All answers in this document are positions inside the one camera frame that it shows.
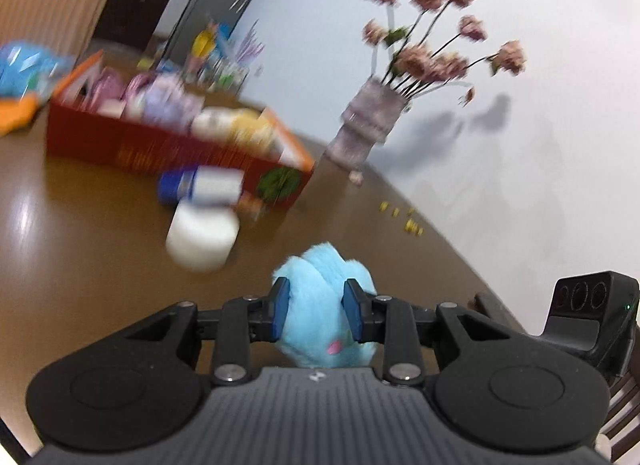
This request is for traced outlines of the light blue plush toy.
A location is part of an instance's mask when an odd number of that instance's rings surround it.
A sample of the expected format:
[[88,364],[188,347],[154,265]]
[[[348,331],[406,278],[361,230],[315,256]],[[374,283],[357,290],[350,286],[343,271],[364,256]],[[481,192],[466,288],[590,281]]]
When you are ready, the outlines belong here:
[[272,277],[290,282],[288,313],[277,347],[296,367],[367,367],[371,363],[376,345],[354,340],[342,306],[349,279],[356,280],[364,292],[378,294],[360,261],[343,258],[326,242],[288,257]]

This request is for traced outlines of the white foam cylinder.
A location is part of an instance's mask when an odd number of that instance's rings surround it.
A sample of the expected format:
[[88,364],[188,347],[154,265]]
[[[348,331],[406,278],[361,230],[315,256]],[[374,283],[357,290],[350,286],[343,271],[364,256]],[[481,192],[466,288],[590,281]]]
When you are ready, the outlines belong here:
[[239,218],[231,208],[181,201],[167,232],[166,251],[186,270],[217,271],[227,263],[239,231]]

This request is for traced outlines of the snack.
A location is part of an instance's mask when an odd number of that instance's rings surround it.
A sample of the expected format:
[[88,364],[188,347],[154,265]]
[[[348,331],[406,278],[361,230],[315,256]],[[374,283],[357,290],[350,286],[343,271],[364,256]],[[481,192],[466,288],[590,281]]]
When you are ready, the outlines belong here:
[[250,193],[243,193],[238,203],[234,205],[235,213],[246,222],[257,222],[267,211],[267,206],[261,199],[252,196]]

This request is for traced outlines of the blue white small box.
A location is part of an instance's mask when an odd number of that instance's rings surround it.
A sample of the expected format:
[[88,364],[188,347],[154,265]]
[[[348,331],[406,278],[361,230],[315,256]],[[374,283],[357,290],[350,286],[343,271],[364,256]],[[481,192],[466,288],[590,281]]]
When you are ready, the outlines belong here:
[[160,203],[181,201],[198,206],[232,206],[243,192],[244,172],[233,168],[196,166],[168,170],[160,175],[157,197]]

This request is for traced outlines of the red cardboard box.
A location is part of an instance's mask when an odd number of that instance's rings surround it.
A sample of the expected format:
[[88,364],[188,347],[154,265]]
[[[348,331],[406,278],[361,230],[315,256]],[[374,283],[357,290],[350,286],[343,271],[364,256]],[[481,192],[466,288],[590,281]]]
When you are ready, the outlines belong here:
[[276,129],[284,160],[93,112],[87,98],[105,68],[126,81],[136,75],[133,66],[102,51],[70,72],[50,100],[47,155],[149,176],[198,165],[229,167],[242,170],[246,192],[284,208],[292,206],[314,173],[314,159],[267,108],[262,115]]

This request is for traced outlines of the white yellow plush toy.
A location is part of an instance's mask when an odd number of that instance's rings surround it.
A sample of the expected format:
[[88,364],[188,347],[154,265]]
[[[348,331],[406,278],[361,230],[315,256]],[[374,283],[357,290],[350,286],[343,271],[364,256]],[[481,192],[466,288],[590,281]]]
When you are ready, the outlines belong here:
[[191,123],[190,134],[203,141],[266,154],[276,140],[273,122],[249,108],[205,108]]

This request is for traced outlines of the pink knitted vase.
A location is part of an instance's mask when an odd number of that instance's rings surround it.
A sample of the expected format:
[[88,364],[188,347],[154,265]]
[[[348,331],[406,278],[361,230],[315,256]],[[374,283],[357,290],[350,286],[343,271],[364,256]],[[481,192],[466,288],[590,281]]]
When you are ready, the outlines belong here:
[[406,97],[370,76],[347,104],[343,124],[324,155],[345,170],[359,170],[375,144],[385,144],[407,106]]

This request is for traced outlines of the pink satin scrunchie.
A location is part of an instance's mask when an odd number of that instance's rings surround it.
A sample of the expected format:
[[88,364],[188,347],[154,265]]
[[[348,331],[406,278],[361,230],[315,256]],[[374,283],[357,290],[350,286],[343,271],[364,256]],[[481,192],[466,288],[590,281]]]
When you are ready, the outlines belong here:
[[104,68],[90,92],[88,109],[96,112],[106,101],[115,100],[125,103],[125,108],[131,108],[138,102],[155,80],[151,72],[135,75],[128,83],[122,74],[113,68]]

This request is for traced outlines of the orange cloth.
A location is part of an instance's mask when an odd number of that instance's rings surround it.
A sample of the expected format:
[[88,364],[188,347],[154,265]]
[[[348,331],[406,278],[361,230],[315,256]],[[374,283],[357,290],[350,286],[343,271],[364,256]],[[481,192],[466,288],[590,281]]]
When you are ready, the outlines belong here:
[[0,137],[14,130],[26,127],[39,108],[35,92],[29,92],[22,98],[2,98],[0,100]]

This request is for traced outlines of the blue tissue pack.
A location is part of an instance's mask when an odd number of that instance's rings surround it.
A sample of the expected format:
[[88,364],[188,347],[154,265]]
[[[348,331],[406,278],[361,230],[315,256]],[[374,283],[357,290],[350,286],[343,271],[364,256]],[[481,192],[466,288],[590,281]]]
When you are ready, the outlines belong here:
[[1,97],[24,98],[35,94],[47,101],[54,87],[74,67],[74,59],[59,57],[48,48],[23,42],[1,46]]

